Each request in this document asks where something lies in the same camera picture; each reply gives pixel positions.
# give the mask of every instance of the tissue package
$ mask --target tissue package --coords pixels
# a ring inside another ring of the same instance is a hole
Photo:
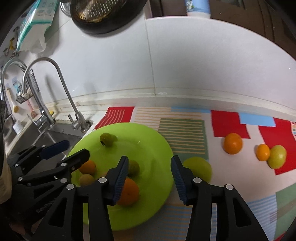
[[[17,51],[45,50],[44,33],[51,26],[58,0],[37,0],[20,26]]]

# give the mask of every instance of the yellow fruit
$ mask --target yellow fruit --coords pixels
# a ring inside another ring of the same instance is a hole
[[[228,154],[234,155],[242,149],[242,138],[239,134],[230,133],[224,139],[223,149]]]
[[[83,174],[80,178],[79,178],[79,183],[80,186],[88,186],[94,183],[94,177],[90,174]]]
[[[90,174],[93,175],[96,173],[96,164],[92,160],[88,160],[87,162],[83,163],[79,168],[79,171],[82,174]]]
[[[121,206],[130,206],[139,199],[139,187],[130,178],[126,178],[123,189],[121,192],[120,199],[117,204]]]
[[[267,161],[270,156],[270,149],[266,144],[260,144],[256,150],[256,156],[259,161]]]
[[[183,166],[189,168],[194,177],[200,177],[207,183],[212,179],[212,167],[201,157],[190,157],[183,162]]]
[[[287,151],[285,147],[281,145],[276,145],[271,148],[270,156],[267,160],[267,163],[270,168],[279,169],[285,164],[286,158],[287,158]]]

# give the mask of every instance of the colorful tablecloth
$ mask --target colorful tablecloth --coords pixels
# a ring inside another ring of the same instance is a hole
[[[96,125],[133,122],[157,130],[180,159],[200,156],[212,166],[211,184],[231,183],[255,214],[269,240],[280,240],[296,216],[296,124],[245,113],[170,107],[112,107]],[[229,155],[223,138],[238,133],[243,149]],[[283,145],[285,165],[270,169],[255,156],[257,145]],[[175,187],[159,212],[133,229],[114,232],[116,241],[185,240],[192,207],[179,200]],[[211,241],[216,240],[216,206],[212,208]]]

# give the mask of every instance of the red patch on tablecloth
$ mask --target red patch on tablecloth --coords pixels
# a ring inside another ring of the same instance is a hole
[[[241,124],[237,112],[211,110],[212,126],[215,137],[225,137],[237,133],[243,139],[250,139],[246,125]]]
[[[275,239],[274,241],[280,241],[282,239],[282,237],[285,235],[286,233],[283,233],[281,236],[279,236],[277,239]]]
[[[109,107],[105,116],[100,120],[100,122],[96,125],[94,129],[96,130],[103,126],[111,125],[114,123],[130,122],[134,108],[134,106]]]
[[[282,145],[287,150],[287,159],[283,167],[275,169],[276,175],[296,168],[296,141],[291,131],[291,122],[274,118],[275,127],[259,126],[259,131],[266,145],[272,148]]]

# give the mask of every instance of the white tile wall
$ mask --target white tile wall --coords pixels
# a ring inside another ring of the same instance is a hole
[[[59,12],[52,26],[53,35],[38,57],[50,57],[59,64],[72,96],[154,88],[143,13],[124,31],[99,36],[83,33],[61,15]],[[50,63],[37,63],[33,70],[45,103],[66,98]]]
[[[156,93],[214,90],[296,110],[296,61],[264,37],[203,18],[153,18],[146,26]]]
[[[45,42],[49,41],[49,39],[54,35],[54,33],[70,20],[71,17],[68,17],[67,15],[63,14],[58,5],[56,12],[54,14],[54,19],[52,20],[52,24],[50,28],[45,32]]]

